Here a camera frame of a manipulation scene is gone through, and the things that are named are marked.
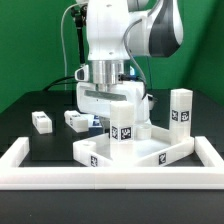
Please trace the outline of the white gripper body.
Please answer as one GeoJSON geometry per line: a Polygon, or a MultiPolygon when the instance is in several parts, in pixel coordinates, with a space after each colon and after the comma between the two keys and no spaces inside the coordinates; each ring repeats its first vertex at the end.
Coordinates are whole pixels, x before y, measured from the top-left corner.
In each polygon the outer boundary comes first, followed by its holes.
{"type": "Polygon", "coordinates": [[[107,90],[97,90],[96,85],[79,82],[76,87],[77,105],[81,112],[110,118],[110,103],[127,101],[134,105],[134,121],[143,123],[149,119],[148,98],[143,98],[142,82],[124,81],[110,85],[107,90]]]}

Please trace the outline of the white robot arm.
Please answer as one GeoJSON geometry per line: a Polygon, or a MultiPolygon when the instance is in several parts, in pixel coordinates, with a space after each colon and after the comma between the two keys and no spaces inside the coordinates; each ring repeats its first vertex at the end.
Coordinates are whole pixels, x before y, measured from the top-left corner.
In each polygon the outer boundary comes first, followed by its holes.
{"type": "Polygon", "coordinates": [[[178,0],[76,0],[87,8],[88,64],[76,75],[77,104],[84,113],[110,119],[110,103],[134,105],[134,121],[149,119],[146,80],[132,81],[136,56],[169,57],[183,41],[178,0]]]}

